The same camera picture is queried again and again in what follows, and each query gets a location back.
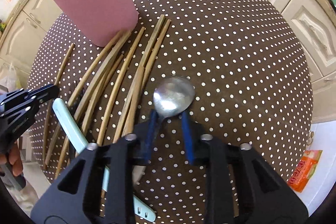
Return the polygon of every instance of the spoon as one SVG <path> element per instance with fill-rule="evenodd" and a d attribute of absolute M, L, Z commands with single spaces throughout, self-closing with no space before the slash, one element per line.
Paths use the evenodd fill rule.
<path fill-rule="evenodd" d="M 158 113 L 155 137 L 164 119 L 180 114 L 193 102 L 195 90 L 190 81 L 183 77 L 164 79 L 154 91 L 154 108 Z"/>

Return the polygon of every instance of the wooden chopstick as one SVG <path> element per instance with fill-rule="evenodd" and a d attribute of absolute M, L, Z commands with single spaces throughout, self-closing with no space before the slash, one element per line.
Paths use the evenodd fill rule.
<path fill-rule="evenodd" d="M 142 77 L 143 77 L 144 67 L 140 66 L 135 75 L 135 85 L 132 94 L 131 105 L 128 111 L 127 119 L 124 126 L 123 136 L 133 132 L 134 127 L 134 119 L 135 119 L 135 112 L 138 108 L 138 100 L 140 97 L 141 92 L 141 84 L 142 84 Z"/>
<path fill-rule="evenodd" d="M 142 87 L 141 87 L 141 89 L 139 90 L 138 93 L 142 93 L 142 89 L 144 88 L 144 86 L 145 86 L 145 84 L 146 84 L 146 82 L 147 82 L 147 80 L 148 80 L 149 73 L 150 73 L 150 71 L 151 71 L 151 69 L 152 69 L 152 67 L 153 67 L 155 58 L 156 58 L 157 53 L 158 53 L 158 51 L 159 51 L 159 49 L 160 49 L 160 47 L 161 47 L 162 41 L 163 41 L 163 39 L 164 39 L 165 36 L 166 36 L 166 33 L 167 33 L 168 28 L 169 28 L 170 22 L 171 22 L 171 20 L 168 19 L 167 22 L 166 22 L 166 24 L 165 24 L 164 27 L 162 28 L 162 31 L 161 31 L 161 33 L 160 33 L 160 36 L 159 36 L 159 38 L 157 39 L 157 42 L 156 42 L 155 45 L 154 45 L 154 48 L 153 48 L 153 50 L 152 50 L 152 53 L 151 53 L 151 55 L 150 55 L 150 57 L 149 57 L 149 59 L 148 59 L 148 61 L 147 61 L 147 64 L 146 64 L 146 69 L 147 69 L 147 71 L 145 71 L 145 73 L 144 73 L 144 75 L 143 75 L 143 79 L 142 79 Z M 130 130 L 133 130 L 133 126 L 134 126 L 134 118 L 132 118 L 131 115 L 135 114 L 136 109 L 133 110 L 133 111 L 134 111 L 134 113 L 128 113 L 128 114 L 127 114 L 126 122 L 127 122 L 128 126 L 127 126 L 127 127 L 124 127 L 124 130 L 123 130 L 123 133 L 122 133 L 122 137 L 125 136 L 126 134 L 130 133 L 130 132 L 131 132 Z"/>
<path fill-rule="evenodd" d="M 58 85 L 58 82 L 60 81 L 62 74 L 64 72 L 64 69 L 68 63 L 68 59 L 73 51 L 73 49 L 75 48 L 75 44 L 72 43 L 61 63 L 61 66 L 57 72 L 56 78 L 55 78 L 55 82 L 54 85 Z M 42 145 L 42 164 L 43 164 L 43 170 L 46 170 L 47 165 L 45 164 L 45 157 L 46 157 L 46 150 L 47 150 L 47 141 L 48 141 L 48 127 L 49 127 L 49 119 L 51 116 L 51 107 L 53 106 L 53 101 L 50 100 L 48 102 L 48 106 L 47 106 L 47 114 L 45 117 L 45 121 L 44 121 L 44 128 L 43 128 L 43 145 Z"/>
<path fill-rule="evenodd" d="M 147 46 L 145 48 L 145 51 L 144 51 L 144 53 L 142 55 L 142 58 L 140 60 L 140 63 L 139 63 L 140 66 L 145 67 L 145 64 L 147 63 L 149 55 L 151 54 L 152 47 L 153 47 L 153 45 L 156 41 L 157 36 L 159 35 L 161 27 L 164 23 L 164 20 L 165 20 L 165 15 L 161 15 L 159 20 L 157 21 L 157 23 L 155 25 L 155 28 L 152 32 L 152 35 L 151 35 L 150 39 L 148 40 Z"/>
<path fill-rule="evenodd" d="M 86 109 L 86 106 L 89 103 L 89 100 L 91 98 L 92 92 L 95 90 L 95 87 L 97 86 L 97 84 L 99 83 L 99 79 L 102 77 L 102 75 L 104 74 L 106 68 L 113 64 L 113 62 L 115 61 L 121 47 L 125 44 L 126 40 L 130 37 L 132 31 L 127 31 L 120 39 L 119 41 L 115 44 L 115 46 L 113 47 L 113 49 L 111 50 L 111 52 L 107 55 L 107 57 L 105 58 L 105 60 L 103 61 L 103 63 L 100 65 L 98 71 L 95 73 L 92 81 L 90 82 L 90 85 L 88 86 L 88 88 L 86 89 L 82 100 L 79 102 L 79 105 L 75 111 L 75 114 L 73 116 L 74 120 L 77 122 L 78 119 L 81 117 L 81 115 L 83 114 L 83 112 Z"/>
<path fill-rule="evenodd" d="M 164 37 L 166 35 L 166 32 L 168 30 L 170 22 L 171 22 L 171 20 L 167 21 L 167 23 L 165 24 L 165 26 L 162 29 L 162 32 L 160 33 L 160 36 L 159 36 L 158 40 L 160 40 L 161 43 L 162 43 L 162 40 L 164 39 Z M 151 43 L 151 46 L 153 46 L 153 44 L 154 44 L 154 42 L 156 40 L 157 34 L 158 34 L 159 30 L 160 30 L 160 29 L 157 28 L 157 26 L 155 27 L 155 29 L 153 31 L 153 34 L 154 34 L 154 32 L 156 34 L 154 36 L 152 34 L 152 36 L 151 36 L 151 38 L 150 38 L 150 40 L 148 42 L 148 44 Z M 142 55 L 142 59 L 140 61 L 140 64 L 143 64 L 142 66 L 144 66 L 144 64 L 147 62 L 147 60 L 148 60 L 148 58 L 149 58 L 149 56 L 151 54 L 152 47 L 148 51 L 147 51 L 147 47 L 146 47 L 145 53 Z M 124 107 L 123 107 L 121 116 L 120 116 L 119 121 L 118 121 L 117 128 L 115 130 L 115 134 L 114 134 L 114 138 L 113 138 L 113 143 L 116 143 L 118 141 L 118 139 L 119 139 L 119 137 L 120 137 L 120 135 L 122 133 L 122 130 L 124 128 L 124 123 L 127 120 L 128 110 L 129 110 L 129 107 L 130 107 L 130 104 L 131 104 L 131 99 L 132 99 L 132 95 L 133 95 L 133 91 L 134 91 L 134 85 L 135 85 L 135 81 L 133 79 L 133 82 L 131 84 L 131 87 L 130 87 L 130 89 L 128 91 L 128 94 L 127 94 L 127 97 L 126 97 L 126 101 L 124 103 Z"/>
<path fill-rule="evenodd" d="M 106 67 L 109 66 L 110 64 L 112 64 L 115 60 L 115 58 L 117 57 L 118 52 L 120 51 L 121 47 L 125 44 L 126 40 L 130 37 L 132 31 L 127 31 L 119 40 L 118 42 L 115 44 L 115 46 L 113 47 L 113 49 L 110 51 L 110 53 L 107 55 L 107 57 L 105 58 L 105 60 L 103 61 L 103 63 L 100 65 L 97 73 L 95 73 L 95 76 L 93 77 L 92 81 L 90 82 L 90 85 L 88 86 L 88 88 L 86 89 L 83 98 L 81 99 L 81 101 L 79 102 L 79 105 L 75 111 L 75 114 L 73 116 L 73 119 L 77 122 L 78 119 L 81 117 L 81 115 L 83 114 L 83 112 L 85 111 L 85 108 L 87 106 L 87 104 L 89 103 L 90 97 L 92 92 L 94 91 L 95 87 L 97 86 L 97 84 L 99 83 L 100 78 L 103 76 Z M 61 153 L 59 155 L 59 159 L 58 159 L 58 164 L 57 164 L 57 169 L 56 169 L 56 173 L 55 173 L 55 178 L 58 177 L 60 169 L 62 167 L 67 149 L 69 146 L 69 138 L 68 136 L 65 137 L 64 139 L 64 143 L 63 143 L 63 147 L 61 150 Z"/>
<path fill-rule="evenodd" d="M 115 81 L 115 84 L 113 86 L 113 90 L 111 92 L 111 95 L 110 95 L 110 98 L 109 98 L 109 101 L 107 103 L 107 106 L 106 106 L 106 109 L 105 109 L 105 112 L 104 112 L 104 117 L 103 117 L 103 120 L 102 120 L 102 123 L 100 125 L 100 130 L 99 130 L 99 134 L 98 134 L 98 138 L 97 138 L 97 144 L 99 146 L 102 145 L 103 143 L 103 140 L 104 140 L 104 136 L 105 136 L 105 131 L 106 131 L 106 128 L 107 128 L 107 124 L 109 122 L 109 119 L 110 119 L 110 114 L 112 112 L 112 109 L 113 109 L 113 106 L 114 106 L 114 103 L 115 103 L 115 100 L 116 100 L 116 97 L 117 97 L 117 94 L 119 92 L 119 89 L 120 89 L 120 85 L 124 79 L 124 76 L 125 76 L 125 73 L 126 73 L 126 70 L 128 69 L 128 66 L 132 60 L 132 57 L 133 57 L 133 54 L 135 52 L 135 49 L 137 48 L 139 42 L 140 42 L 140 39 L 143 35 L 143 32 L 146 30 L 145 27 L 142 27 L 140 32 L 138 33 L 136 39 L 134 40 L 133 44 L 132 44 L 132 47 L 130 48 L 128 54 L 127 54 L 127 57 L 120 69 L 120 72 L 118 74 L 118 77 L 117 77 L 117 80 Z"/>
<path fill-rule="evenodd" d="M 81 130 L 82 130 L 82 133 L 83 133 L 84 136 L 86 136 L 87 130 L 89 129 L 89 126 L 90 126 L 90 123 L 91 123 L 91 118 L 92 118 L 93 112 L 95 110 L 95 106 L 96 106 L 98 100 L 100 99 L 101 94 L 105 90 L 107 84 L 109 83 L 112 75 L 117 70 L 117 68 L 118 68 L 118 66 L 119 66 L 123 57 L 124 57 L 124 55 L 121 54 L 119 56 L 119 58 L 117 59 L 117 61 L 114 63 L 111 70 L 105 72 L 105 74 L 107 74 L 107 76 L 105 77 L 105 75 L 104 75 L 101 78 L 99 84 L 97 85 L 95 91 L 92 94 L 89 105 L 88 105 L 88 107 L 85 111 L 85 116 L 84 116 L 82 126 L 81 126 Z"/>
<path fill-rule="evenodd" d="M 152 32 L 152 35 L 151 37 L 149 38 L 148 40 L 148 43 L 147 43 L 147 46 L 145 48 L 145 51 L 141 57 L 141 60 L 140 60 L 140 63 L 139 63 L 139 66 L 145 66 L 149 56 L 150 56 L 150 53 L 151 53 L 151 50 L 152 50 L 152 47 L 153 47 L 153 44 L 155 43 L 156 41 L 156 38 L 160 32 L 160 29 L 161 29 L 161 26 L 164 22 L 164 19 L 165 19 L 165 15 L 161 15 L 159 20 L 157 21 L 156 23 L 156 26 Z M 133 93 L 133 88 L 134 88 L 134 79 L 132 81 L 132 84 L 128 90 L 128 93 L 127 93 L 127 97 L 126 97 L 126 101 L 124 103 L 124 106 L 123 106 L 123 110 L 122 110 L 122 113 L 121 113 L 121 116 L 119 118 L 119 121 L 118 121 L 118 125 L 117 125 L 117 128 L 115 130 L 115 133 L 114 133 L 114 137 L 113 137 L 113 143 L 116 143 L 117 140 L 119 139 L 120 135 L 121 135 L 121 132 L 123 130 L 123 127 L 124 127 L 124 123 L 125 123 L 125 119 L 126 119 L 126 116 L 127 116 L 127 113 L 128 113 L 128 109 L 129 109 L 129 106 L 130 106 L 130 103 L 131 103 L 131 99 L 132 99 L 132 93 Z"/>
<path fill-rule="evenodd" d="M 76 86 L 75 90 L 73 91 L 73 93 L 71 94 L 67 106 L 71 107 L 73 105 L 73 103 L 75 102 L 76 98 L 78 97 L 80 91 L 83 89 L 85 82 L 87 81 L 87 79 L 89 78 L 89 76 L 92 74 L 92 71 L 94 70 L 94 68 L 97 66 L 97 64 L 99 63 L 99 61 L 105 56 L 105 54 L 111 49 L 111 47 L 116 43 L 117 39 L 120 37 L 120 35 L 122 34 L 122 31 L 119 31 L 111 40 L 110 42 L 103 48 L 103 50 L 100 52 L 100 54 L 96 57 L 96 59 L 93 61 L 93 63 L 91 64 L 91 66 L 87 69 L 87 71 L 84 73 L 82 79 L 80 80 L 80 82 L 78 83 L 78 85 Z M 49 148 L 48 148 L 48 152 L 45 158 L 45 164 L 48 165 L 51 155 L 53 153 L 56 141 L 58 139 L 59 133 L 60 133 L 60 129 L 61 126 L 58 123 L 58 125 L 56 126 L 56 129 L 54 131 L 54 134 L 52 136 L 51 142 L 49 144 Z"/>
<path fill-rule="evenodd" d="M 167 22 L 166 22 L 166 24 L 164 25 L 164 27 L 162 29 L 160 37 L 157 39 L 157 42 L 154 45 L 154 48 L 153 48 L 152 53 L 151 53 L 151 56 L 149 57 L 148 62 L 146 64 L 146 66 L 145 66 L 145 72 L 143 74 L 143 80 L 142 80 L 142 89 L 145 87 L 145 84 L 146 84 L 146 82 L 148 80 L 149 74 L 152 71 L 152 67 L 154 65 L 155 58 L 156 58 L 156 56 L 157 56 L 157 54 L 159 52 L 159 49 L 161 47 L 161 44 L 163 42 L 163 39 L 164 39 L 164 37 L 166 35 L 166 32 L 167 32 L 167 30 L 169 28 L 170 23 L 171 23 L 171 20 L 168 19 Z"/>

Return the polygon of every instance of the orange package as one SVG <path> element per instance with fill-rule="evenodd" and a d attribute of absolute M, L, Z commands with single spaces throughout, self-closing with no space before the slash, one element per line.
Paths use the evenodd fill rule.
<path fill-rule="evenodd" d="M 303 191 L 308 180 L 314 174 L 317 163 L 321 157 L 322 150 L 307 150 L 303 154 L 299 164 L 297 165 L 293 175 L 287 184 L 299 193 Z"/>

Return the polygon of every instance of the polka dot tablecloth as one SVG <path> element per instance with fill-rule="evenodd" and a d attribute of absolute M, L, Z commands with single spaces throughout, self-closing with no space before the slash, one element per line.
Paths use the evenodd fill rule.
<path fill-rule="evenodd" d="M 112 142 L 145 46 L 157 19 L 165 14 L 172 23 L 142 94 L 137 122 L 148 118 L 153 108 L 153 91 L 163 78 L 175 74 L 187 76 L 196 91 L 189 108 L 192 119 L 226 143 L 252 144 L 288 180 L 305 150 L 312 91 L 303 50 L 281 14 L 268 0 L 133 1 L 139 21 L 122 50 L 127 53 L 142 26 L 146 31 L 117 95 L 104 144 Z M 29 88 L 54 83 L 71 42 L 75 42 L 76 48 L 59 83 L 59 96 L 67 100 L 72 82 L 81 79 L 102 48 L 96 47 L 65 14 L 58 17 L 39 48 Z M 97 140 L 117 73 L 95 109 L 87 135 L 90 142 Z M 45 113 L 46 105 L 43 105 L 30 129 L 34 154 L 40 164 Z M 48 143 L 56 123 L 53 115 Z M 64 133 L 45 171 L 50 182 L 54 179 L 63 140 Z M 201 223 L 205 182 L 205 169 L 188 165 L 185 159 L 179 118 L 166 120 L 156 140 L 151 165 L 135 186 L 136 195 L 157 212 L 157 223 Z M 233 180 L 232 190 L 237 202 Z"/>

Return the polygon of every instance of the hand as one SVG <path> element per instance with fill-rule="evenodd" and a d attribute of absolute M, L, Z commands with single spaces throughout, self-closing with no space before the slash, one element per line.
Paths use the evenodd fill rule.
<path fill-rule="evenodd" d="M 16 144 L 13 145 L 13 148 L 9 152 L 8 159 L 9 163 L 13 166 L 13 175 L 15 177 L 21 175 L 23 171 L 23 165 L 20 157 L 20 151 Z M 0 164 L 5 164 L 6 162 L 7 162 L 6 155 L 0 154 Z"/>

